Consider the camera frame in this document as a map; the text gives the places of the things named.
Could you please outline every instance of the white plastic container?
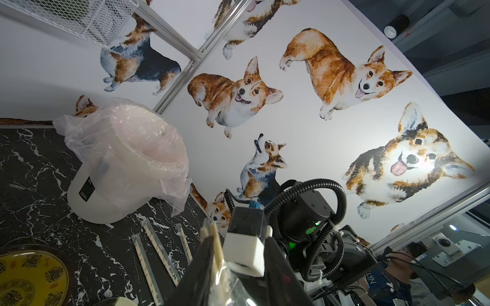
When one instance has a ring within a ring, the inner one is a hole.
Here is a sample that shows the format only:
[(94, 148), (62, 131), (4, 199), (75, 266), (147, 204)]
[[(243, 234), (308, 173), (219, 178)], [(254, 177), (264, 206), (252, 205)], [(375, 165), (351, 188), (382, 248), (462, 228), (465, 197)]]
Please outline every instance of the white plastic container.
[(68, 204), (98, 224), (123, 219), (152, 197), (172, 215), (184, 210), (190, 191), (189, 161), (176, 129), (148, 108), (119, 99), (86, 118), (53, 122), (83, 165), (68, 188)]

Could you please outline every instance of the black label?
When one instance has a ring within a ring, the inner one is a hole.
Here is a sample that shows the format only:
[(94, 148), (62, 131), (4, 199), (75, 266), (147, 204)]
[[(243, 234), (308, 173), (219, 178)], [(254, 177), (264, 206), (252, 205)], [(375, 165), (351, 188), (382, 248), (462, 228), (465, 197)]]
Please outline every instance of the black label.
[(83, 184), (82, 189), (78, 194), (82, 197), (82, 199), (85, 202), (87, 202), (90, 196), (92, 195), (92, 193), (94, 193), (94, 190), (95, 190), (94, 184), (92, 184), (90, 177), (88, 177), (87, 181), (85, 182), (85, 184)]

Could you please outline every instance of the corgi wallpaper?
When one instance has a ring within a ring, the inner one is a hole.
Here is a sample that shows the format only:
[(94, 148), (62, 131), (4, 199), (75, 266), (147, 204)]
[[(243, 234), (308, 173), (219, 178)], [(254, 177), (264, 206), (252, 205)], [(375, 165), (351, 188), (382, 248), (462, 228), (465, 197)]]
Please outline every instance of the corgi wallpaper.
[(226, 189), (263, 207), (289, 179), (328, 178), (373, 244), (489, 179), (490, 149), (342, 0), (258, 0), (219, 46), (163, 116), (223, 231)]
[[(147, 0), (150, 7), (165, 0)], [(3, 118), (53, 120), (73, 113), (85, 94), (98, 106), (124, 97), (154, 108), (190, 59), (133, 14), (108, 48), (101, 48), (43, 23), (0, 16)]]

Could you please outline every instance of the black cylindrical fixture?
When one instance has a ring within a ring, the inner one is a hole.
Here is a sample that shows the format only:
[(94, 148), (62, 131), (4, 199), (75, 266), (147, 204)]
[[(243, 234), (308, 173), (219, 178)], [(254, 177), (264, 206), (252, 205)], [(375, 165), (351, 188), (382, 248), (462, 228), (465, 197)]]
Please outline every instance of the black cylindrical fixture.
[(323, 196), (316, 190), (310, 190), (285, 203), (279, 211), (277, 223), (284, 238), (299, 243), (306, 240), (309, 228), (327, 220), (332, 213)]
[(405, 31), (409, 26), (410, 20), (408, 17), (400, 14), (390, 21), (390, 23), (385, 27), (384, 33), (386, 37), (393, 39), (401, 32)]

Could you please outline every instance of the dark shirt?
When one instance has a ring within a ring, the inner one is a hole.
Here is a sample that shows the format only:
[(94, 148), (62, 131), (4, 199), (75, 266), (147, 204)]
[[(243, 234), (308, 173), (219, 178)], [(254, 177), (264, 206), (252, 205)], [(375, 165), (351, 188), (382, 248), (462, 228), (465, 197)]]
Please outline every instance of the dark shirt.
[(398, 282), (400, 288), (393, 284), (386, 276), (386, 265), (378, 266), (364, 275), (364, 280), (369, 287), (369, 296), (377, 306), (394, 306), (393, 299), (404, 300), (406, 306), (412, 306), (410, 285)]

